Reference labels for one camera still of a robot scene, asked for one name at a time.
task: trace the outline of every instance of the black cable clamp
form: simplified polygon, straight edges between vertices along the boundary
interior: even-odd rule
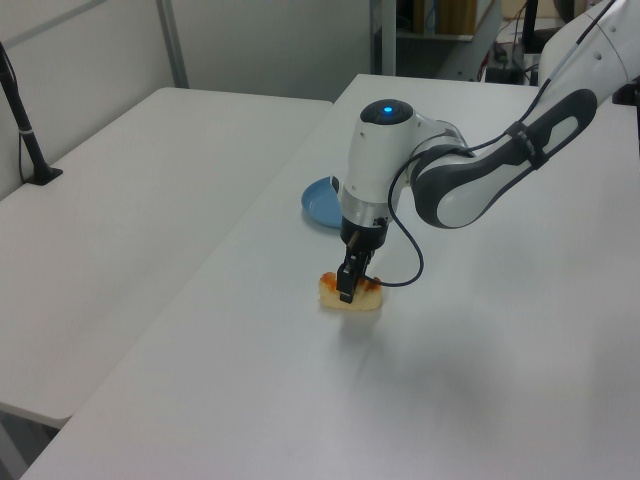
[[[549,161],[549,156],[544,153],[541,142],[538,141],[534,132],[524,123],[514,122],[504,133],[513,138],[535,170],[538,170]]]

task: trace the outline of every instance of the food item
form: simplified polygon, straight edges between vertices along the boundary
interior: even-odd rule
[[[353,302],[345,303],[340,300],[340,292],[337,290],[336,274],[327,272],[318,282],[320,291],[320,303],[324,307],[340,310],[368,311],[380,308],[382,305],[382,287],[363,278],[358,282],[353,295]]]

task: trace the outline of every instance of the blue plate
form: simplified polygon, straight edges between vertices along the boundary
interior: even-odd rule
[[[302,208],[316,222],[331,228],[340,228],[342,212],[338,195],[325,177],[312,183],[302,194]]]

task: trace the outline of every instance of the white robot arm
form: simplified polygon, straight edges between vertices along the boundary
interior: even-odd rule
[[[403,187],[411,187],[418,214],[432,226],[460,228],[477,220],[584,131],[602,102],[640,76],[638,25],[640,1],[609,0],[560,30],[542,53],[542,87],[529,111],[501,137],[476,147],[490,145],[479,156],[453,125],[425,118],[406,103],[381,100],[366,107],[339,191],[347,245],[338,270],[342,300],[351,301],[383,245]]]

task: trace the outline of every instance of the desk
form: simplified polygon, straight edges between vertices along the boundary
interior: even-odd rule
[[[0,409],[64,424],[329,106],[160,90],[0,202]]]
[[[366,104],[408,101],[476,143],[534,94],[359,76],[25,480],[635,480],[633,109],[604,105],[463,230],[421,223],[405,192],[424,278],[386,291],[373,315],[317,304],[343,245],[305,221],[300,194],[345,164]],[[370,273],[404,279],[413,255],[391,228]]]

